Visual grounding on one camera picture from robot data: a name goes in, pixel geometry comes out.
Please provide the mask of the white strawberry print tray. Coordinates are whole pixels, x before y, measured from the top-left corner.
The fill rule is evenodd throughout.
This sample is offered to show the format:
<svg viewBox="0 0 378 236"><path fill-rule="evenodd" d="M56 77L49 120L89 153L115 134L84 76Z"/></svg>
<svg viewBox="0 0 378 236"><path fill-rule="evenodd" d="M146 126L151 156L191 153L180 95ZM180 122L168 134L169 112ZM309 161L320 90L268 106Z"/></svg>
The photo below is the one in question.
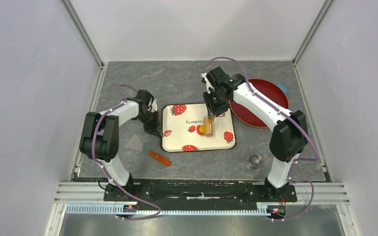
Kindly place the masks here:
<svg viewBox="0 0 378 236"><path fill-rule="evenodd" d="M205 135L204 103L170 104L161 112L163 137L161 148L170 153L232 149L236 144L231 111L213 122L213 136Z"/></svg>

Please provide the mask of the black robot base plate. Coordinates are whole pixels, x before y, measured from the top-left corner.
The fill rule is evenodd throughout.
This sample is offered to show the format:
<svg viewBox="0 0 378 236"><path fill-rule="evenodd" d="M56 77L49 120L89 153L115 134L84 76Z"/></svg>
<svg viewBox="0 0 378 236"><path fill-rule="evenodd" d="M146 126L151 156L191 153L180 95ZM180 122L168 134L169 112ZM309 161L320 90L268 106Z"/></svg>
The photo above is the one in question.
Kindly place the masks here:
<svg viewBox="0 0 378 236"><path fill-rule="evenodd" d="M257 203L282 205L297 202L295 187L280 190L263 182L188 179L135 179L125 186L102 187L105 202L124 202L126 209L254 210Z"/></svg>

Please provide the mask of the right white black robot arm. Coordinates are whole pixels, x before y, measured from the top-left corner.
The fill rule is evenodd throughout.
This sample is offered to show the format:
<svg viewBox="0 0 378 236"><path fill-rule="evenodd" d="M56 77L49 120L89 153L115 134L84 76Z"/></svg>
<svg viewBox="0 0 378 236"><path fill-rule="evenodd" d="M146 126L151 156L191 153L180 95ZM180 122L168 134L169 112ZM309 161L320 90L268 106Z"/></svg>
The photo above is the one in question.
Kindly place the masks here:
<svg viewBox="0 0 378 236"><path fill-rule="evenodd" d="M207 116L205 135L213 130L215 118L235 102L258 117L272 132L269 149L274 157L271 170L265 179L265 196L276 201L288 186L291 166L308 144L307 121L303 112L291 112L257 90L246 77L237 73L226 74L221 67L202 73L206 84L203 93Z"/></svg>

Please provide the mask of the wooden dough roller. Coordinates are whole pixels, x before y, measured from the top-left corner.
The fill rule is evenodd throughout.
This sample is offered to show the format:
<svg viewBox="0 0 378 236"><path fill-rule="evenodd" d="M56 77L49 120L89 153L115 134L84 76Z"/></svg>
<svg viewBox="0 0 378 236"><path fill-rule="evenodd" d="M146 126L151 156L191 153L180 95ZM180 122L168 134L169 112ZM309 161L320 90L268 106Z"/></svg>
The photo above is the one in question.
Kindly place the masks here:
<svg viewBox="0 0 378 236"><path fill-rule="evenodd" d="M206 137L212 137L214 135L214 127L213 123L215 121L215 116L209 117L205 116L204 117L204 135Z"/></svg>

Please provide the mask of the yellow dough piece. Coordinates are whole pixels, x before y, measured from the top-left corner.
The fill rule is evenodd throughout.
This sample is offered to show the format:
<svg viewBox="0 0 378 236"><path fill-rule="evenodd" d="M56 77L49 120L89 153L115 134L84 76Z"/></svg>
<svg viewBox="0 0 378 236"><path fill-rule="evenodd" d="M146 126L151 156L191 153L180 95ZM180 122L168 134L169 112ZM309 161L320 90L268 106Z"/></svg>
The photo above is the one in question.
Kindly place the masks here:
<svg viewBox="0 0 378 236"><path fill-rule="evenodd" d="M198 125L197 127L196 127L196 130L197 130L197 133L199 134L199 135L204 135L204 126L203 125Z"/></svg>

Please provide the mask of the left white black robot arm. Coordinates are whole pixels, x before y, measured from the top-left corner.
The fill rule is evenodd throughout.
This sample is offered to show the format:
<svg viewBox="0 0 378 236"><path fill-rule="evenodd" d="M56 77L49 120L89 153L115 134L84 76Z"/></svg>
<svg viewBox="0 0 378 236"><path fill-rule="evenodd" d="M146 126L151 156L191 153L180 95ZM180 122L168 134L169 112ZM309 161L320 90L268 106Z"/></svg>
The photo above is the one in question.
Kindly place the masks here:
<svg viewBox="0 0 378 236"><path fill-rule="evenodd" d="M88 112L85 116L79 150L93 160L106 175L109 184L117 187L116 195L124 201L133 198L132 176L118 157L120 126L138 120L146 133L162 137L157 101L147 90L140 89L133 98L125 98L118 105L102 112Z"/></svg>

